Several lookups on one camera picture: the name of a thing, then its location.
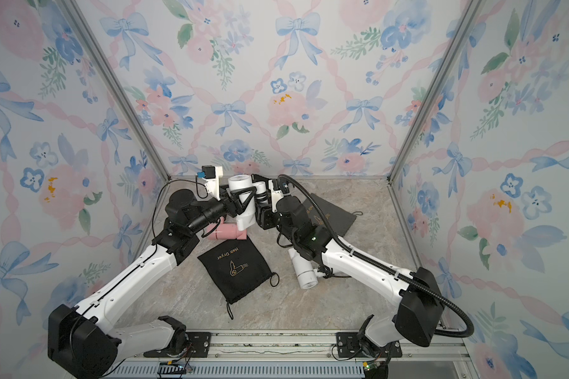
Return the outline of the grey drawstring pouch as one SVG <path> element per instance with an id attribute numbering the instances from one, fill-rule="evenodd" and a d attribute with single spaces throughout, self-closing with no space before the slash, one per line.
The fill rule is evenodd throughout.
<path id="1" fill-rule="evenodd" d="M 338 236 L 344 237 L 357 220 L 357 216 L 362 215 L 362 213 L 359 215 L 356 213 L 350 213 L 343 208 L 324 200 L 317 194 L 312 194 L 311 196 L 315 199 L 315 202 L 319 205 L 319 208 L 321 208 L 325 217 L 329 221 L 330 226 Z M 307 215 L 313 225 L 323 225 L 323 220 L 319 216 L 318 211 L 308 199 L 303 202 L 303 206 L 306 208 Z"/>

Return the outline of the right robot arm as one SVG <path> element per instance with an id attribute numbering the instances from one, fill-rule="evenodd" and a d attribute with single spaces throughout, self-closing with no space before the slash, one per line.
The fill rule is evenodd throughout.
<path id="1" fill-rule="evenodd" d="M 382 262 L 347 243 L 334 230 L 314 195 L 287 175 L 269 179 L 252 175 L 256 188 L 256 221 L 274 228 L 288 240 L 295 270 L 303 274 L 349 276 L 376 291 L 395 309 L 368 316 L 357 333 L 360 350 L 378 355 L 400 340 L 429 347 L 439 334 L 446 304 L 434 275 L 424 269 L 409 270 Z"/>

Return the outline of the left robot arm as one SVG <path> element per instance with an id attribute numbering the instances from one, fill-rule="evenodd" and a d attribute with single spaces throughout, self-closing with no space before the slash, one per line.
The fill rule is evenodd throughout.
<path id="1" fill-rule="evenodd" d="M 47 322 L 47 356 L 76 378 L 102 378 L 127 358 L 159 351 L 180 356 L 189 347 L 187 327 L 174 317 L 117 329 L 124 312 L 162 276 L 181 265 L 204 230 L 226 216 L 255 217 L 256 185 L 219 186 L 216 197 L 200 201 L 190 189 L 168 200 L 163 230 L 117 277 L 74 306 L 57 306 Z"/>

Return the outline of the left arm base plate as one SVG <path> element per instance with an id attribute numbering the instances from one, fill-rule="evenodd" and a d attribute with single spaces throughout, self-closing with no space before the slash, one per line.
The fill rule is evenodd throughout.
<path id="1" fill-rule="evenodd" d="M 186 332 L 181 350 L 174 352 L 170 348 L 145 352 L 144 358 L 207 358 L 209 355 L 212 333 L 210 332 Z"/>

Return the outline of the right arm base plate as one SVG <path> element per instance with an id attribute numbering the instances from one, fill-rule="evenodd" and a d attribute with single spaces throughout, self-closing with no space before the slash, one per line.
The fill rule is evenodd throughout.
<path id="1" fill-rule="evenodd" d="M 338 359 L 354 358 L 401 358 L 402 351 L 398 341 L 388 343 L 384 347 L 378 347 L 366 337 L 359 337 L 359 333 L 338 332 L 335 333 L 335 343 L 332 355 Z"/>

